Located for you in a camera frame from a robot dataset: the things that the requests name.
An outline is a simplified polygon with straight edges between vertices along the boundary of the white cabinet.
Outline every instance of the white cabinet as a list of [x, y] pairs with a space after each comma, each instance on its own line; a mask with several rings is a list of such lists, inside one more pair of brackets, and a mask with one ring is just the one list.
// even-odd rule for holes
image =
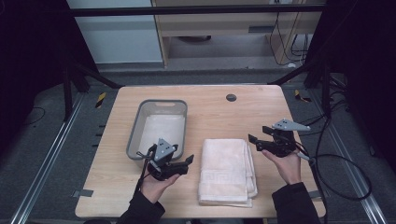
[[[70, 8], [151, 7], [149, 0], [67, 0]], [[162, 63], [153, 16], [76, 17], [99, 65]]]
[[[224, 5], [269, 5], [271, 0], [152, 0], [155, 7], [175, 6], [224, 6]], [[289, 0], [284, 3], [315, 4], [326, 0]], [[321, 12], [281, 13], [219, 13], [192, 15], [158, 15], [157, 27], [161, 37], [163, 61], [167, 65], [167, 52], [172, 36], [194, 35], [248, 35], [255, 28], [269, 40], [278, 63], [286, 63], [293, 38], [298, 34], [313, 34]]]

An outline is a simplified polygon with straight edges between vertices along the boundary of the black cable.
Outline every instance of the black cable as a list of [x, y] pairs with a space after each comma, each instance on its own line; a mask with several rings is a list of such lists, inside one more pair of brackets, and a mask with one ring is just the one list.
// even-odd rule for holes
[[142, 187], [143, 180], [144, 180], [147, 176], [150, 175], [150, 174], [145, 175], [145, 172], [146, 172], [146, 170], [147, 170], [149, 160], [151, 160], [150, 154], [151, 154], [151, 152], [152, 152], [155, 148], [157, 148], [157, 145], [154, 144], [152, 147], [150, 147], [150, 148], [148, 149], [148, 153], [146, 154], [146, 156], [143, 155], [140, 151], [137, 151], [137, 152], [136, 152], [136, 154], [138, 154], [139, 156], [141, 156], [142, 159], [145, 160], [145, 162], [144, 162], [144, 164], [143, 164], [142, 174], [140, 175], [139, 179], [137, 180], [136, 187], [134, 188], [134, 195], [135, 195], [135, 194], [140, 190], [140, 188]]
[[322, 128], [322, 131], [319, 131], [319, 132], [316, 132], [316, 133], [300, 134], [300, 136], [308, 136], [308, 135], [313, 135], [313, 134], [317, 134], [317, 133], [322, 133], [322, 132], [324, 132], [324, 130], [325, 130], [328, 126], [329, 126], [329, 124], [326, 124], [326, 122], [325, 122], [324, 125], [323, 125], [323, 128]]
[[[332, 112], [334, 112], [334, 111], [338, 110], [339, 108], [341, 108], [341, 106], [338, 107], [338, 108], [336, 108], [336, 107], [337, 107], [338, 105], [342, 104], [342, 103], [345, 103], [345, 102], [346, 102], [345, 100], [340, 100], [339, 102], [333, 104], [333, 105], [332, 105], [332, 108], [331, 108]], [[324, 117], [325, 117], [324, 115], [319, 115], [319, 116], [316, 116], [316, 117], [311, 118], [311, 119], [315, 119], [315, 120], [314, 120], [314, 121], [311, 121], [311, 122], [309, 122], [309, 123], [307, 123], [307, 124], [304, 124], [304, 122], [309, 121], [309, 120], [311, 120], [311, 119], [306, 119], [306, 120], [300, 121], [300, 122], [298, 122], [298, 123], [304, 124], [305, 126], [311, 126], [311, 125], [317, 123], [318, 121], [320, 121], [321, 119], [323, 119]], [[299, 136], [308, 136], [308, 135], [313, 135], [313, 134], [317, 134], [317, 133], [321, 133], [321, 132], [322, 132], [322, 131], [319, 131], [319, 132], [316, 132], [316, 133], [299, 134]]]
[[346, 110], [348, 109], [348, 104], [347, 104], [347, 102], [343, 102], [344, 103], [344, 105], [340, 105], [338, 108], [335, 108], [332, 112], [334, 112], [334, 111], [336, 111], [336, 110], [338, 110], [338, 109], [340, 109], [340, 108], [345, 108]]
[[43, 114], [41, 115], [40, 118], [38, 118], [38, 119], [36, 119], [34, 121], [31, 121], [31, 122], [28, 122], [28, 123], [24, 123], [23, 125], [31, 125], [31, 124], [37, 123], [39, 120], [43, 119], [44, 116], [46, 115], [46, 110], [43, 107], [35, 106], [35, 107], [33, 107], [33, 109], [40, 109], [40, 110], [43, 111]]
[[322, 188], [322, 186], [320, 185], [320, 182], [319, 182], [319, 180], [318, 180], [318, 174], [317, 174], [317, 171], [316, 171], [316, 169], [315, 169], [316, 163], [317, 163], [317, 162], [315, 161], [315, 159], [311, 159], [311, 160], [309, 161], [309, 166], [311, 167], [311, 171], [312, 171], [312, 174], [313, 174], [315, 183], [317, 183], [318, 192], [319, 192], [319, 194], [320, 194], [321, 200], [323, 201], [323, 206], [324, 206], [324, 210], [325, 210], [325, 214], [324, 214], [324, 216], [323, 216], [323, 222], [324, 222], [324, 224], [327, 224], [328, 218], [329, 218], [329, 215], [328, 215], [328, 212], [327, 212], [327, 210], [328, 210], [328, 204], [327, 204], [326, 196], [324, 195], [323, 188]]
[[298, 35], [296, 35], [293, 38], [293, 42], [291, 43], [291, 47], [290, 47], [290, 52], [291, 52], [292, 55], [294, 55], [296, 57], [300, 57], [299, 61], [300, 61], [301, 64], [303, 64], [305, 62], [306, 54], [308, 53], [308, 45], [309, 45], [308, 44], [308, 42], [309, 42], [308, 41], [308, 35], [307, 34], [304, 35], [304, 46], [303, 46], [303, 49], [294, 49], [294, 45], [295, 45], [297, 36]]
[[297, 149], [303, 153], [305, 156], [309, 157], [308, 151], [304, 148], [304, 146], [299, 143], [299, 142], [294, 142], [294, 146], [297, 147]]
[[323, 57], [328, 53], [329, 48], [332, 46], [334, 37], [336, 35], [338, 35], [339, 30], [341, 29], [342, 25], [347, 20], [347, 18], [351, 15], [351, 13], [352, 13], [353, 9], [356, 7], [358, 1], [359, 0], [355, 0], [353, 5], [351, 6], [350, 10], [346, 13], [345, 17], [342, 18], [341, 21], [338, 22], [336, 27], [331, 31], [331, 33], [329, 35], [327, 35], [327, 38], [324, 40], [324, 42], [319, 47], [318, 52], [314, 53], [314, 55], [312, 56], [312, 59], [308, 63], [305, 63], [303, 66], [296, 68], [295, 70], [291, 71], [284, 77], [281, 77], [276, 81], [270, 82], [269, 84], [276, 84], [276, 85], [280, 86], [280, 85], [284, 84], [285, 82], [289, 81], [290, 79], [300, 75], [302, 72], [307, 72], [307, 71], [311, 70], [316, 63], [320, 63], [322, 61]]
[[[366, 184], [368, 186], [367, 193], [364, 194], [361, 197], [350, 197], [350, 196], [347, 196], [347, 195], [341, 193], [340, 191], [337, 191], [334, 188], [332, 188], [331, 185], [323, 178], [323, 176], [322, 176], [322, 174], [321, 174], [321, 172], [320, 172], [320, 170], [318, 168], [318, 158], [321, 158], [321, 157], [334, 157], [334, 158], [337, 158], [337, 159], [342, 159], [342, 160], [347, 161], [347, 162], [351, 163], [352, 165], [354, 165], [359, 170], [359, 172], [361, 172], [361, 175], [363, 176], [364, 180], [366, 181]], [[318, 169], [317, 172], [318, 172], [318, 176], [319, 176], [321, 182], [324, 185], [326, 185], [326, 187], [329, 190], [331, 190], [333, 193], [337, 194], [338, 196], [340, 196], [342, 198], [345, 198], [345, 199], [348, 199], [348, 200], [351, 200], [351, 201], [361, 201], [361, 200], [364, 200], [364, 199], [368, 198], [370, 196], [370, 194], [372, 193], [373, 186], [372, 186], [371, 180], [366, 175], [366, 173], [364, 173], [364, 171], [359, 167], [359, 165], [357, 163], [355, 163], [355, 162], [353, 162], [353, 161], [351, 161], [351, 160], [349, 160], [349, 159], [347, 159], [345, 157], [342, 157], [342, 156], [339, 156], [339, 155], [334, 155], [334, 154], [320, 154], [320, 155], [317, 155], [315, 157], [315, 159], [317, 160], [317, 169]]]
[[284, 44], [283, 39], [282, 39], [282, 35], [281, 35], [281, 33], [280, 33], [280, 30], [279, 30], [279, 12], [276, 13], [276, 20], [275, 20], [275, 24], [274, 24], [274, 29], [273, 29], [272, 33], [270, 34], [270, 47], [271, 47], [271, 51], [273, 52], [273, 55], [275, 56], [275, 52], [274, 52], [274, 49], [273, 49], [273, 47], [272, 47], [272, 36], [273, 36], [273, 33], [274, 33], [274, 31], [275, 31], [276, 28], [277, 28], [277, 32], [278, 32], [278, 34], [279, 34], [280, 42], [281, 42], [281, 44], [282, 44], [283, 53], [285, 54], [286, 58], [289, 60], [288, 63], [279, 63], [279, 62], [275, 59], [276, 64], [277, 64], [277, 65], [287, 65], [287, 64], [289, 64], [289, 63], [298, 62], [298, 60], [293, 60], [293, 59], [289, 58], [289, 56], [288, 56], [288, 54], [287, 54], [287, 52], [286, 52], [286, 47], [285, 47], [285, 44]]
[[324, 216], [325, 224], [327, 223], [327, 219], [328, 219], [328, 215], [327, 215], [327, 201], [326, 201], [326, 197], [325, 197], [325, 195], [323, 193], [323, 188], [322, 188], [322, 186], [320, 184], [320, 181], [318, 180], [318, 178], [319, 178], [319, 175], [318, 175], [318, 160], [316, 160], [315, 158], [318, 157], [318, 151], [319, 151], [320, 142], [321, 142], [322, 136], [324, 134], [324, 131], [327, 128], [329, 123], [330, 123], [330, 119], [326, 119], [325, 122], [324, 122], [323, 128], [322, 128], [322, 131], [320, 133], [320, 136], [318, 138], [317, 148], [315, 150], [315, 157], [310, 162], [311, 170], [314, 173], [314, 179], [315, 179], [315, 182], [317, 183], [317, 186], [318, 186], [318, 191], [319, 191], [320, 196], [322, 198], [323, 204], [324, 204], [324, 206], [326, 208], [326, 215]]

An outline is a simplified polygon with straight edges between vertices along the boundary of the black pole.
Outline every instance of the black pole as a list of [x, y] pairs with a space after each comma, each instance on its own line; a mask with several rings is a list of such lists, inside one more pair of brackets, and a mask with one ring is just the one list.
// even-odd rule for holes
[[323, 60], [322, 65], [322, 95], [321, 106], [324, 115], [330, 119], [332, 117], [332, 107], [330, 105], [330, 62], [327, 58]]
[[72, 88], [67, 67], [62, 69], [62, 77], [64, 79], [64, 121], [67, 121], [73, 111]]
[[327, 9], [326, 4], [285, 4], [285, 5], [233, 5], [233, 6], [193, 6], [193, 7], [116, 7], [116, 8], [74, 8], [70, 10], [44, 11], [44, 13], [68, 15], [72, 17], [99, 16], [142, 16], [175, 14], [222, 14], [222, 13], [263, 13], [263, 12], [315, 12]]

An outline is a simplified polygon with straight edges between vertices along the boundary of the electrical wire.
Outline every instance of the electrical wire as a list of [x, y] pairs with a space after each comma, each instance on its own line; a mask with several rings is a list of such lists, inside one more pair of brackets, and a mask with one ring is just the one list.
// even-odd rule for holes
[[348, 103], [345, 100], [342, 100], [342, 101], [343, 101], [343, 103], [340, 106], [338, 106], [337, 108], [334, 108], [333, 112], [339, 110], [340, 108], [344, 108], [345, 111], [348, 111], [348, 109], [349, 109]]
[[143, 164], [143, 169], [142, 169], [142, 174], [140, 175], [139, 179], [137, 180], [137, 184], [136, 187], [134, 188], [134, 195], [136, 195], [136, 193], [140, 190], [140, 188], [142, 187], [143, 184], [143, 180], [150, 175], [150, 173], [148, 173], [147, 175], [145, 175], [145, 172], [147, 170], [149, 161], [151, 160], [150, 154], [151, 152], [154, 150], [154, 148], [156, 148], [156, 145], [153, 145], [152, 147], [150, 147], [148, 149], [148, 153], [146, 155], [143, 155], [143, 153], [141, 153], [140, 151], [137, 151], [136, 154], [141, 156], [142, 159], [145, 160], [144, 164]]
[[293, 38], [293, 42], [291, 43], [291, 47], [290, 47], [290, 52], [292, 55], [294, 55], [296, 57], [300, 57], [300, 60], [299, 60], [300, 64], [303, 65], [305, 62], [306, 54], [308, 53], [308, 46], [309, 46], [308, 34], [304, 35], [303, 49], [294, 49], [297, 37], [298, 37], [298, 35], [295, 35]]
[[270, 38], [269, 38], [269, 39], [270, 39], [270, 47], [271, 47], [271, 51], [273, 52], [273, 55], [275, 55], [275, 52], [274, 52], [274, 49], [273, 49], [273, 47], [272, 47], [272, 36], [273, 36], [273, 33], [274, 33], [274, 31], [275, 31], [276, 29], [277, 29], [277, 32], [278, 32], [278, 34], [279, 34], [280, 42], [281, 42], [281, 44], [282, 44], [283, 53], [284, 53], [284, 55], [286, 56], [286, 58], [289, 60], [288, 63], [279, 63], [279, 62], [276, 60], [276, 63], [277, 63], [278, 65], [287, 65], [287, 64], [289, 64], [289, 63], [296, 63], [296, 62], [298, 62], [298, 60], [293, 60], [293, 59], [291, 59], [291, 58], [289, 57], [288, 53], [286, 52], [285, 43], [283, 42], [282, 35], [281, 35], [280, 29], [279, 29], [279, 12], [276, 13], [276, 21], [275, 21], [275, 24], [274, 24], [274, 29], [273, 29], [272, 33], [270, 34]]
[[297, 149], [303, 153], [305, 156], [309, 157], [308, 151], [304, 148], [304, 146], [299, 143], [299, 142], [294, 142], [294, 146], [297, 147]]
[[[320, 147], [320, 143], [321, 143], [321, 140], [322, 140], [322, 137], [323, 137], [323, 134], [324, 134], [324, 131], [330, 125], [330, 122], [331, 122], [331, 119], [326, 119], [325, 123], [324, 123], [324, 125], [322, 127], [322, 130], [319, 132], [320, 136], [318, 138], [318, 143], [317, 143], [317, 147], [316, 147], [316, 150], [315, 150], [315, 156], [314, 157], [310, 157], [309, 156], [308, 150], [306, 150], [306, 148], [302, 144], [300, 144], [298, 142], [295, 142], [296, 147], [300, 151], [305, 152], [306, 153], [305, 155], [308, 156], [308, 158], [310, 158], [309, 163], [310, 163], [310, 166], [311, 166], [311, 170], [313, 172], [314, 179], [315, 179], [315, 181], [317, 183], [317, 186], [318, 186], [318, 191], [319, 191], [319, 193], [321, 195], [321, 198], [322, 198], [323, 204], [325, 206], [325, 210], [326, 210], [326, 214], [323, 217], [324, 218], [324, 223], [327, 223], [327, 221], [328, 221], [327, 200], [326, 200], [326, 197], [324, 196], [323, 189], [322, 189], [322, 186], [321, 186], [320, 183], [323, 183], [327, 187], [327, 189], [329, 189], [334, 194], [336, 194], [336, 195], [338, 195], [338, 196], [340, 196], [340, 197], [342, 197], [344, 199], [350, 200], [350, 201], [361, 201], [361, 200], [364, 200], [364, 199], [368, 198], [371, 195], [372, 191], [373, 191], [373, 186], [372, 186], [372, 182], [371, 182], [370, 178], [367, 176], [366, 173], [364, 173], [364, 171], [361, 169], [361, 167], [359, 167], [359, 165], [357, 163], [355, 163], [352, 160], [349, 160], [349, 159], [347, 159], [345, 157], [339, 156], [339, 155], [335, 155], [335, 154], [319, 154], [318, 153], [319, 147]], [[368, 186], [367, 192], [364, 195], [362, 195], [362, 196], [352, 197], [352, 196], [346, 195], [345, 193], [342, 193], [342, 192], [334, 189], [332, 187], [332, 185], [329, 184], [328, 181], [323, 177], [322, 173], [319, 170], [318, 159], [319, 158], [324, 158], [324, 157], [331, 157], [331, 158], [340, 159], [340, 160], [346, 161], [346, 162], [352, 164], [353, 166], [355, 166], [359, 170], [361, 175], [363, 176], [363, 178], [364, 178], [364, 180], [365, 180], [365, 182], [366, 182], [366, 184]]]
[[[334, 112], [334, 111], [338, 110], [339, 108], [342, 108], [341, 106], [339, 106], [339, 107], [337, 107], [337, 106], [340, 105], [340, 104], [346, 104], [346, 103], [347, 103], [347, 102], [346, 102], [345, 100], [340, 100], [339, 102], [337, 102], [337, 103], [335, 103], [335, 104], [332, 105], [331, 111]], [[325, 115], [324, 115], [324, 114], [315, 116], [315, 117], [313, 117], [313, 118], [311, 118], [311, 119], [306, 119], [306, 120], [300, 121], [300, 122], [298, 122], [298, 123], [301, 123], [301, 124], [303, 124], [303, 125], [305, 125], [305, 126], [311, 126], [311, 125], [313, 125], [313, 124], [319, 122], [319, 121], [320, 121], [321, 119], [323, 119], [323, 118], [325, 118]], [[307, 121], [309, 121], [309, 120], [312, 120], [312, 119], [314, 119], [314, 121], [311, 121], [311, 122], [309, 122], [309, 123], [307, 123], [307, 124], [304, 124], [305, 122], [307, 122]], [[322, 131], [319, 131], [319, 132], [316, 132], [316, 133], [299, 134], [299, 136], [308, 136], [308, 135], [313, 135], [313, 134], [317, 134], [317, 133], [321, 133], [321, 132], [322, 132]]]
[[39, 120], [43, 119], [44, 116], [46, 115], [46, 110], [43, 107], [35, 106], [35, 107], [33, 107], [33, 109], [40, 109], [43, 111], [43, 114], [41, 115], [40, 118], [38, 118], [34, 121], [31, 121], [31, 122], [28, 122], [28, 123], [24, 123], [23, 125], [31, 125], [31, 124], [37, 123]]
[[[330, 40], [332, 39], [332, 37], [335, 35], [336, 31], [338, 31], [338, 30], [340, 29], [341, 25], [344, 24], [344, 22], [346, 21], [346, 19], [347, 19], [347, 18], [349, 17], [349, 15], [351, 14], [352, 10], [356, 7], [357, 3], [358, 3], [358, 0], [356, 0], [356, 1], [353, 3], [353, 5], [352, 5], [352, 7], [350, 8], [350, 10], [348, 11], [348, 13], [345, 15], [345, 17], [341, 20], [341, 22], [338, 23], [337, 27], [334, 29], [334, 32], [332, 32], [332, 33], [330, 34], [330, 36], [325, 40], [325, 43], [323, 44], [323, 46], [327, 46], [327, 45], [328, 45], [328, 43], [330, 42]], [[362, 170], [356, 163], [354, 163], [354, 162], [352, 162], [352, 161], [350, 161], [350, 160], [348, 160], [348, 159], [346, 159], [346, 158], [344, 158], [344, 157], [341, 157], [341, 156], [338, 156], [338, 155], [334, 155], [335, 158], [340, 158], [340, 159], [342, 159], [342, 160], [346, 160], [346, 161], [348, 161], [348, 162], [351, 162], [351, 164], [353, 164], [354, 166], [358, 167], [358, 169], [361, 171], [361, 173], [362, 173], [362, 175], [364, 176], [364, 178], [365, 178], [365, 180], [366, 180], [366, 182], [367, 182], [367, 185], [368, 185], [368, 187], [369, 187], [368, 192], [367, 192], [365, 195], [363, 195], [363, 196], [361, 196], [361, 197], [357, 197], [357, 198], [356, 198], [356, 197], [349, 197], [349, 196], [347, 196], [347, 195], [344, 195], [344, 194], [338, 192], [337, 190], [333, 189], [332, 187], [329, 187], [330, 185], [324, 180], [323, 176], [321, 175], [320, 170], [319, 170], [319, 168], [318, 168], [318, 158], [319, 158], [319, 157], [327, 157], [327, 156], [330, 156], [330, 155], [329, 155], [329, 154], [319, 155], [319, 154], [318, 154], [318, 150], [319, 150], [319, 146], [320, 146], [320, 143], [321, 143], [322, 136], [323, 136], [323, 134], [324, 134], [325, 129], [326, 129], [327, 126], [330, 124], [330, 120], [331, 120], [330, 118], [327, 118], [327, 119], [326, 119], [325, 124], [323, 125], [322, 131], [320, 132], [320, 135], [319, 135], [319, 138], [318, 138], [317, 148], [316, 148], [316, 150], [315, 150], [315, 157], [312, 158], [312, 159], [309, 161], [309, 164], [310, 164], [310, 166], [311, 166], [311, 170], [312, 170], [312, 172], [313, 172], [313, 177], [314, 177], [314, 179], [315, 179], [315, 182], [317, 183], [318, 191], [319, 191], [319, 193], [320, 193], [321, 199], [322, 199], [323, 204], [324, 204], [324, 207], [325, 207], [325, 215], [324, 215], [324, 217], [323, 217], [324, 223], [325, 223], [325, 224], [327, 224], [327, 222], [328, 222], [328, 204], [327, 204], [327, 199], [326, 199], [326, 197], [324, 196], [323, 189], [322, 189], [322, 186], [321, 186], [321, 184], [320, 184], [320, 180], [321, 180], [321, 182], [322, 182], [323, 184], [325, 184], [325, 185], [329, 188], [329, 190], [331, 190], [331, 191], [334, 192], [335, 194], [340, 195], [341, 197], [346, 198], [346, 199], [349, 199], [349, 200], [354, 200], [354, 201], [363, 200], [363, 199], [367, 198], [367, 197], [371, 194], [371, 192], [372, 192], [371, 181], [370, 181], [370, 179], [367, 177], [367, 175], [363, 172], [363, 170]]]

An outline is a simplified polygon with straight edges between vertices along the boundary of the hand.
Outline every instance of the hand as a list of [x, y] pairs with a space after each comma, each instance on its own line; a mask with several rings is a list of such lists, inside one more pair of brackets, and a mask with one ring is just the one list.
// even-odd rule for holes
[[156, 203], [161, 198], [166, 188], [173, 185], [179, 177], [180, 175], [172, 175], [164, 181], [159, 181], [152, 175], [148, 175], [143, 180], [140, 191], [151, 203]]
[[263, 150], [262, 154], [276, 165], [280, 176], [287, 184], [301, 182], [301, 159], [297, 156], [297, 152], [290, 153], [284, 158], [279, 158], [267, 150]]

